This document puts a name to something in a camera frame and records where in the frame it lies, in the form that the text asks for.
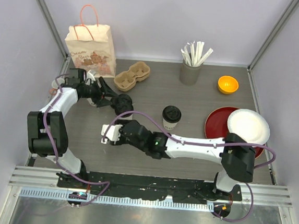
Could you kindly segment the black cup lid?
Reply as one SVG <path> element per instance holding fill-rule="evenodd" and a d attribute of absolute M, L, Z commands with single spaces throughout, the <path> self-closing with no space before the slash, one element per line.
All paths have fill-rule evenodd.
<path fill-rule="evenodd" d="M 111 102 L 111 108 L 113 108 L 116 115 L 134 110 L 132 98 L 127 94 L 121 94 L 118 95 L 118 97 L 113 97 Z"/>
<path fill-rule="evenodd" d="M 165 121 L 174 124 L 180 121 L 182 113 L 176 106 L 168 105 L 163 109 L 162 117 Z"/>

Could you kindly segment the white paper cup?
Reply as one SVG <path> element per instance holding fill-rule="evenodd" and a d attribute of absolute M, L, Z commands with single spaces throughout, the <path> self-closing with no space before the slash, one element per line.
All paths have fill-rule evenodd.
<path fill-rule="evenodd" d="M 132 120 L 133 119 L 133 114 L 127 114 L 127 115 L 124 115 L 123 117 L 121 117 L 122 120 Z"/>
<path fill-rule="evenodd" d="M 172 129 L 174 129 L 176 127 L 176 125 L 178 124 L 178 122 L 168 122 L 167 120 L 163 119 L 163 127 L 167 130 L 167 131 L 171 131 Z"/>

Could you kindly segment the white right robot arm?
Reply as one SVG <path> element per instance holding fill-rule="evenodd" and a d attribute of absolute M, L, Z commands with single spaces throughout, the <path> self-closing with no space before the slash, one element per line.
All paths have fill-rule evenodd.
<path fill-rule="evenodd" d="M 217 199 L 226 198 L 237 183 L 253 181 L 255 149 L 233 133 L 213 139 L 184 138 L 151 132 L 136 120 L 122 120 L 105 136 L 113 146 L 129 144 L 153 159 L 193 158 L 221 165 L 211 189 Z"/>

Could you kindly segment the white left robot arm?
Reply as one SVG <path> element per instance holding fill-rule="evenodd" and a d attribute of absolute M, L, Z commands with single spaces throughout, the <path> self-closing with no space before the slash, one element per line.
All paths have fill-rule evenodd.
<path fill-rule="evenodd" d="M 64 117 L 80 99 L 90 99 L 96 108 L 110 106 L 112 97 L 117 97 L 103 77 L 95 78 L 86 70 L 71 68 L 60 77 L 58 89 L 52 100 L 39 111 L 27 116 L 28 147 L 32 154 L 55 163 L 70 176 L 69 182 L 76 189 L 90 184 L 84 162 L 69 149 L 69 140 Z"/>

